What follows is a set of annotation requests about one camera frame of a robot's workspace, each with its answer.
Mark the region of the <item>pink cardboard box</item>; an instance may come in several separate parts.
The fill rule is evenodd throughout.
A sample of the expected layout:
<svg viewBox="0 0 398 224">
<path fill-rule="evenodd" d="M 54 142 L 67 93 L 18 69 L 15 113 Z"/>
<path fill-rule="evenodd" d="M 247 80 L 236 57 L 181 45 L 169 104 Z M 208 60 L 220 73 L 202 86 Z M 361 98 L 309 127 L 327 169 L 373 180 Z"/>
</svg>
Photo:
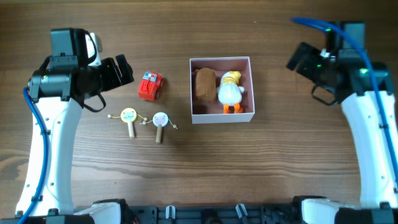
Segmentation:
<svg viewBox="0 0 398 224">
<path fill-rule="evenodd" d="M 223 105 L 216 100 L 213 102 L 198 101 L 194 97 L 195 70 L 210 68 L 215 71 L 216 88 L 219 87 L 221 77 L 229 71 L 239 71 L 241 78 L 239 86 L 245 91 L 240 103 L 242 113 L 234 113 L 234 108 L 229 108 L 229 113 L 223 113 Z M 251 62 L 249 57 L 213 57 L 213 58 L 191 58 L 190 59 L 190 83 L 191 83 L 191 116 L 193 124 L 210 123 L 242 123 L 252 120 L 255 114 L 254 90 L 252 83 Z"/>
</svg>

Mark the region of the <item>brown plush toy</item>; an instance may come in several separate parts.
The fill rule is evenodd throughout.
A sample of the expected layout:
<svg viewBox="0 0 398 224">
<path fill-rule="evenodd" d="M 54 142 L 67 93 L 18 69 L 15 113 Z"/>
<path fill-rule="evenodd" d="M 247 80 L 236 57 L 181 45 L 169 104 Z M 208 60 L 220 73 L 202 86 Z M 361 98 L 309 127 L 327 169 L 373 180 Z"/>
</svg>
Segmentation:
<svg viewBox="0 0 398 224">
<path fill-rule="evenodd" d="M 194 97 L 198 101 L 213 102 L 216 100 L 215 71 L 210 68 L 195 70 Z"/>
</svg>

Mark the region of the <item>white plush duck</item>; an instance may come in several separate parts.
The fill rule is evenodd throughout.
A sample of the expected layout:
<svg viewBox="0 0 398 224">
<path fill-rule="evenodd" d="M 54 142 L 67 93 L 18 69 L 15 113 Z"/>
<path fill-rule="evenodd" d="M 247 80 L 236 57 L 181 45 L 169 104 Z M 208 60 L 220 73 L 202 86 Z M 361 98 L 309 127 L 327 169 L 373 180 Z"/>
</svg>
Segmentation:
<svg viewBox="0 0 398 224">
<path fill-rule="evenodd" d="M 217 90 L 218 101 L 223 105 L 223 113 L 228 114 L 229 108 L 234 108 L 234 113 L 242 113 L 243 108 L 240 103 L 245 91 L 243 86 L 239 86 L 241 73 L 239 71 L 226 72 L 220 81 Z"/>
</svg>

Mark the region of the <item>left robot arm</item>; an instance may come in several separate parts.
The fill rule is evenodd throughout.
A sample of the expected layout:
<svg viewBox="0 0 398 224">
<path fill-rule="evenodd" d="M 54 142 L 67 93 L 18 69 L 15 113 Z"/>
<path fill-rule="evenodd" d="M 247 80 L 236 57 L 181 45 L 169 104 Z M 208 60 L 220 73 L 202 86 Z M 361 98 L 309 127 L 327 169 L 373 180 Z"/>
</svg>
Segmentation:
<svg viewBox="0 0 398 224">
<path fill-rule="evenodd" d="M 50 33 L 52 53 L 24 88 L 33 130 L 25 185 L 11 223 L 131 223 L 123 199 L 76 211 L 71 173 L 75 135 L 85 100 L 133 82 L 124 55 L 100 58 L 96 36 L 77 28 Z"/>
</svg>

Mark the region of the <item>red toy fire truck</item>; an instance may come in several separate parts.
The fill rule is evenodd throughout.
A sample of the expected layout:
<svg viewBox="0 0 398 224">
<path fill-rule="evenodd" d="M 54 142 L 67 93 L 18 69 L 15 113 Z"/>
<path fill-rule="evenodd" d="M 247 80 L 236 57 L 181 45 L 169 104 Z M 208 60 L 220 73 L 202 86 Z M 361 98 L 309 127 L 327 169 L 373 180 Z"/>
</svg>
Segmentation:
<svg viewBox="0 0 398 224">
<path fill-rule="evenodd" d="M 138 88 L 138 96 L 147 101 L 155 101 L 159 97 L 159 89 L 163 85 L 163 76 L 154 71 L 147 71 Z"/>
</svg>

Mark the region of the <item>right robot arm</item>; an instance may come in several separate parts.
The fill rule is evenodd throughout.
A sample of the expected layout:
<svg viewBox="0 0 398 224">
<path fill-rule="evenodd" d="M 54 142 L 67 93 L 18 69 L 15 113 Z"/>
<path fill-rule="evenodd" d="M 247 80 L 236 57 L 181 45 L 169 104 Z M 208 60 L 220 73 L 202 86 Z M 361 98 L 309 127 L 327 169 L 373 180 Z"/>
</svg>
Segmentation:
<svg viewBox="0 0 398 224">
<path fill-rule="evenodd" d="M 360 171 L 360 204 L 349 206 L 325 197 L 293 201 L 300 223 L 397 222 L 397 124 L 395 88 L 388 67 L 372 62 L 364 46 L 363 22 L 326 22 L 296 17 L 294 22 L 326 35 L 317 49 L 302 42 L 287 63 L 333 95 L 351 129 Z"/>
</svg>

